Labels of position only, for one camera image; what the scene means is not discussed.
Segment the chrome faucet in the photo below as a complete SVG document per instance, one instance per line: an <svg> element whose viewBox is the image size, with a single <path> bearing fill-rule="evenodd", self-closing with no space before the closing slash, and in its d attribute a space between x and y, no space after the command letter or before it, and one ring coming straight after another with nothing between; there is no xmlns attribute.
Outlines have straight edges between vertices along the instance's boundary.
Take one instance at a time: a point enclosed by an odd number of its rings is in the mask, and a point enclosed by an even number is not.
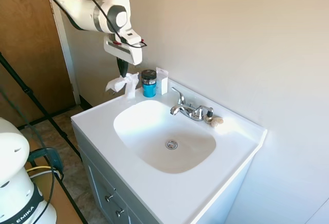
<svg viewBox="0 0 329 224"><path fill-rule="evenodd" d="M176 115L180 111L183 115L189 117L192 120L202 121L205 118L203 109L206 109L208 111L206 115L208 117L212 117L213 109L211 107L205 107L201 105L196 108L193 107L192 104L186 104L184 95L174 87L171 89L179 93L179 99L177 102L178 105L175 105L170 109L170 113L172 115Z"/></svg>

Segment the wooden door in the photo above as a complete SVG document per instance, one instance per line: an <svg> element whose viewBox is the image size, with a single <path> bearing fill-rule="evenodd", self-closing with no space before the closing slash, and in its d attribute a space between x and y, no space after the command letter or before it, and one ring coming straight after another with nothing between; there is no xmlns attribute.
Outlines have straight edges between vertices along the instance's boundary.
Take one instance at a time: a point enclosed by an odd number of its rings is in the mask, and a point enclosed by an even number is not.
<svg viewBox="0 0 329 224"><path fill-rule="evenodd" d="M49 113L75 104L49 0L0 0L0 51ZM43 117L1 64L0 85L29 121ZM0 117L25 123L1 95Z"/></svg>

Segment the tripod leg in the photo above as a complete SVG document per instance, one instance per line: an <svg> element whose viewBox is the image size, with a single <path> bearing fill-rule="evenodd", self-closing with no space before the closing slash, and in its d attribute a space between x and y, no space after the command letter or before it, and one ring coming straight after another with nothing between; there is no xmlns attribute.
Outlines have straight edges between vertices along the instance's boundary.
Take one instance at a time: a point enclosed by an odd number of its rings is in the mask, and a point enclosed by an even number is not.
<svg viewBox="0 0 329 224"><path fill-rule="evenodd" d="M40 109L43 115L49 120L51 125L57 130L57 132L61 135L61 137L68 143L68 145L74 150L74 152L80 157L80 153L77 148L71 143L68 139L67 134L62 131L62 129L57 125L57 123L52 119L47 110L42 106L42 104L38 101L38 99L34 96L32 89L30 89L24 81L20 78L20 76L15 72L15 70L11 67L11 65L6 61L3 55L0 52L0 63L4 66L4 68L9 72L9 74L14 78L14 80L19 84L22 90L29 96L29 98L35 103L35 105Z"/></svg>

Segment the sink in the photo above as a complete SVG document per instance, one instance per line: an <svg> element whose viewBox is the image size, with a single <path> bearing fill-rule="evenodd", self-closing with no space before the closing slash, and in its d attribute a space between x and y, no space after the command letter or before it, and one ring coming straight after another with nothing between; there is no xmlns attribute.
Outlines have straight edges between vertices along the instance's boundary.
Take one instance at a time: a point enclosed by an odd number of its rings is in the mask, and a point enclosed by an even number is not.
<svg viewBox="0 0 329 224"><path fill-rule="evenodd" d="M114 129L139 158L170 174L194 168L216 148L215 138L200 125L182 114L172 116L170 107L154 100L121 112L114 120Z"/></svg>

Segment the blue container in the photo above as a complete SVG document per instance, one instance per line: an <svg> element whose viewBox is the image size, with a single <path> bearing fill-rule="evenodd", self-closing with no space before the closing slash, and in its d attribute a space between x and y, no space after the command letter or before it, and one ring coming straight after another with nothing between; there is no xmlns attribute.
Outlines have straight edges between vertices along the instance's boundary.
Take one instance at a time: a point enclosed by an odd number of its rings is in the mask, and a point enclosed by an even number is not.
<svg viewBox="0 0 329 224"><path fill-rule="evenodd" d="M143 95L145 97L154 97L156 91L156 71L144 70L142 71L142 85Z"/></svg>

